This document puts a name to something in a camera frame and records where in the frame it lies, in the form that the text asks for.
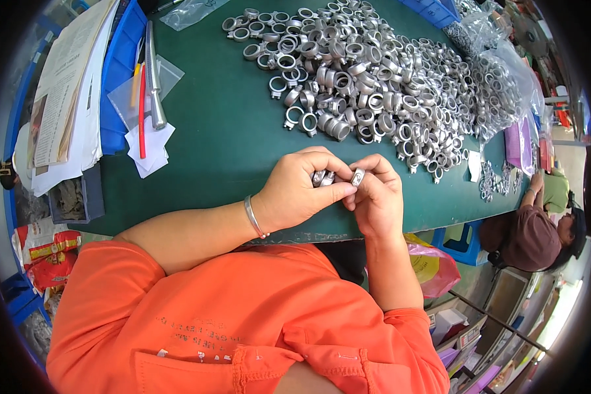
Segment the cardboard box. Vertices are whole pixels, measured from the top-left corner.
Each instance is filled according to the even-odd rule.
[[[460,323],[468,324],[468,320],[466,319],[466,316],[462,314],[462,312],[455,308],[436,313],[435,328],[433,329],[433,334],[431,334],[433,346],[437,347],[444,338],[444,335],[449,332],[451,327]]]

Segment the woman's right hand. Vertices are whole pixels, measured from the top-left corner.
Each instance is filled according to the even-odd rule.
[[[403,186],[392,164],[380,154],[371,154],[349,167],[365,170],[357,193],[343,199],[344,206],[354,211],[359,230],[367,239],[402,239]]]

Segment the paper stack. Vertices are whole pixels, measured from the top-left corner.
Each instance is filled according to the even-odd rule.
[[[28,138],[28,168],[39,197],[80,177],[102,157],[102,63],[119,0],[83,12],[53,43],[39,78]]]
[[[166,148],[164,146],[174,131],[175,127],[170,123],[167,123],[164,129],[158,131],[153,130],[151,116],[148,116],[144,120],[144,142],[149,154],[144,159],[140,158],[138,126],[125,134],[125,139],[129,144],[129,152],[127,152],[127,154],[134,159],[141,178],[151,175],[153,172],[169,163],[169,154],[166,153]]]

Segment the silver bangle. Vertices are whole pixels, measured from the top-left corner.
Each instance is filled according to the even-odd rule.
[[[256,221],[256,217],[254,216],[254,211],[252,210],[252,195],[248,195],[247,197],[245,197],[244,205],[245,205],[245,212],[248,214],[248,219],[252,223],[254,230],[256,230],[256,232],[258,233],[258,237],[260,239],[264,240],[265,237],[267,237],[269,235],[269,233],[265,234],[264,232],[262,232],[260,230],[260,227],[258,226],[258,222]]]

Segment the green table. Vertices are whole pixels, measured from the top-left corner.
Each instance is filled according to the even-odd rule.
[[[372,3],[398,34],[424,36],[451,45],[441,30],[397,0]],[[295,14],[299,7],[316,10],[325,4],[313,0],[232,0],[180,32],[156,20],[157,52],[186,73],[163,101],[168,121],[176,127],[166,145],[169,164],[141,179],[125,153],[104,156],[101,171],[106,214],[88,225],[72,227],[114,235],[172,210],[241,201],[262,188],[281,156],[311,145],[326,146],[347,163],[372,153],[388,158],[403,180],[405,232],[473,221],[517,207],[520,192],[506,197],[495,194],[492,202],[482,201],[478,184],[468,181],[466,162],[445,173],[435,185],[423,166],[410,175],[387,139],[364,146],[354,134],[339,143],[323,133],[309,138],[297,129],[283,128],[285,107],[282,100],[270,99],[267,88],[269,79],[278,72],[262,71],[255,62],[245,61],[243,48],[256,40],[236,43],[227,39],[221,22],[242,14],[247,7]],[[474,138],[466,138],[464,147],[478,150]],[[501,135],[486,146],[485,157],[500,173],[504,162]],[[257,241],[307,243],[361,236],[352,213],[337,203],[299,226]]]

